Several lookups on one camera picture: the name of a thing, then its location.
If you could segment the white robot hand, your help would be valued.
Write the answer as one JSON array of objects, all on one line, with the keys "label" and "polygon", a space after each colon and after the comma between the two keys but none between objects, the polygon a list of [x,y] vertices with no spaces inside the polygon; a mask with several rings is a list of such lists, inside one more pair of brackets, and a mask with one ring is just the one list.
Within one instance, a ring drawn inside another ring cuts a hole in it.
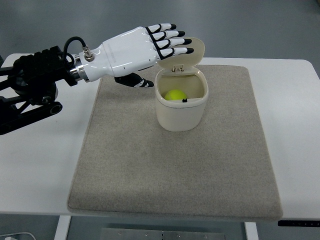
[{"label": "white robot hand", "polygon": [[75,56],[70,73],[76,81],[94,82],[109,75],[127,87],[152,88],[152,81],[134,72],[152,67],[158,59],[194,52],[193,48],[174,47],[192,42],[190,38],[177,38],[185,32],[176,28],[171,23],[140,26],[104,41],[96,49],[86,47]]}]

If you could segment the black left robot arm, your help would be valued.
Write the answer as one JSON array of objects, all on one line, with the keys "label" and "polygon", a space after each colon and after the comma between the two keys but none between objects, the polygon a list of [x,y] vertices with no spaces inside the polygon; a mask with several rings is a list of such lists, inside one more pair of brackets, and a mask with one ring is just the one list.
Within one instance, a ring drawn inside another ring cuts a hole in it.
[{"label": "black left robot arm", "polygon": [[21,56],[11,67],[3,67],[1,90],[12,89],[14,97],[0,99],[2,135],[58,114],[63,106],[56,98],[57,81],[69,86],[79,81],[94,82],[111,76],[118,84],[132,88],[151,88],[152,81],[138,71],[178,55],[193,53],[192,40],[175,24],[139,26],[90,49],[78,36],[58,46]]}]

